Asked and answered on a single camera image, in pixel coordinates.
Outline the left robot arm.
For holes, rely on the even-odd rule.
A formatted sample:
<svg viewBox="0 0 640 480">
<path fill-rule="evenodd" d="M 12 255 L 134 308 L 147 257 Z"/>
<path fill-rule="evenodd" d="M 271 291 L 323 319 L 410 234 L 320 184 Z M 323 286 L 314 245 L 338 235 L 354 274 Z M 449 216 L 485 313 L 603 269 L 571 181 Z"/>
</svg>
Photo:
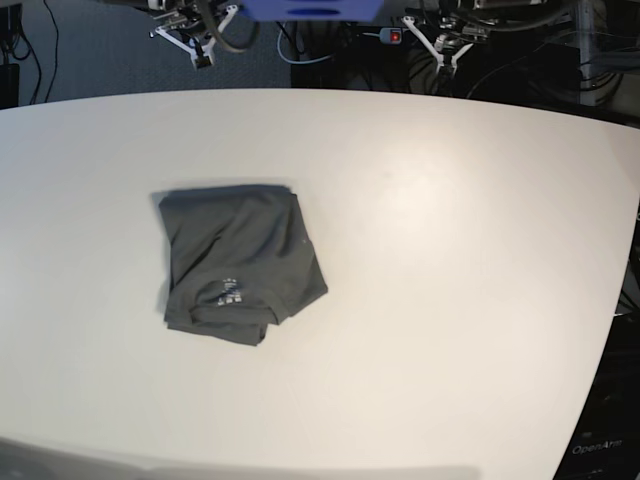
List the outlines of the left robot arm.
<svg viewBox="0 0 640 480">
<path fill-rule="evenodd" d="M 491 34 L 548 26 L 573 6 L 572 1 L 419 1 L 401 22 L 435 61 L 435 78 L 452 80 L 462 57 Z"/>
</svg>

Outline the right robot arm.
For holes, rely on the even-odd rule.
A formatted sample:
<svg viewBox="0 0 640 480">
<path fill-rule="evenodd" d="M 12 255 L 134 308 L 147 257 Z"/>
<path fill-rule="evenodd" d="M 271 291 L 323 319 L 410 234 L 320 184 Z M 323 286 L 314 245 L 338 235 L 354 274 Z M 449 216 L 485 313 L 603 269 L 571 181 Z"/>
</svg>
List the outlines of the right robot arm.
<svg viewBox="0 0 640 480">
<path fill-rule="evenodd" d="M 151 38 L 162 38 L 189 56 L 196 70 L 213 66 L 218 38 L 239 14 L 240 6 L 227 1 L 113 1 L 150 16 L 156 23 Z M 207 6 L 214 20 L 215 36 L 200 11 Z"/>
</svg>

